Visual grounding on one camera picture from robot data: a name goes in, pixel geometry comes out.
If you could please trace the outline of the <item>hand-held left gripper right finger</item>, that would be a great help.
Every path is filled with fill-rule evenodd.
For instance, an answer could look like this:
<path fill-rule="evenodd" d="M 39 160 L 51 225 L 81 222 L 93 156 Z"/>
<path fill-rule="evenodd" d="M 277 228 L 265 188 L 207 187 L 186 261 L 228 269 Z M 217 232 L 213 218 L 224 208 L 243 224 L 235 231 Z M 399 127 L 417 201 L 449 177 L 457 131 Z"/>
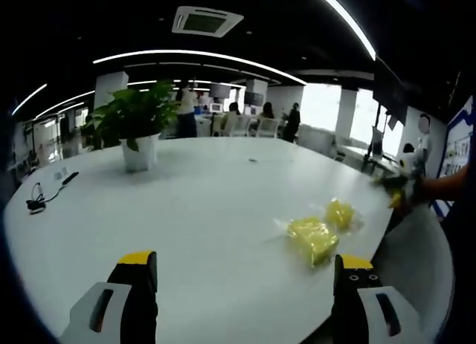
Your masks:
<path fill-rule="evenodd" d="M 335 256 L 332 306 L 334 343 L 424 343 L 419 314 L 392 286 L 384 286 L 371 262 Z"/>

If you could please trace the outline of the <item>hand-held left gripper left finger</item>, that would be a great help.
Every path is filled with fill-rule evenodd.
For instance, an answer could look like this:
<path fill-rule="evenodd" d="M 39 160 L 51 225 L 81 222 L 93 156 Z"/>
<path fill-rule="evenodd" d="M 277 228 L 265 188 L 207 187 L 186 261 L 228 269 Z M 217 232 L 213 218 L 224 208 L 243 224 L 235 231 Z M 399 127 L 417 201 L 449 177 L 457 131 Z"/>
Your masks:
<path fill-rule="evenodd" d="M 157 290 L 156 252 L 125 255 L 73 305 L 59 342 L 155 343 Z"/>

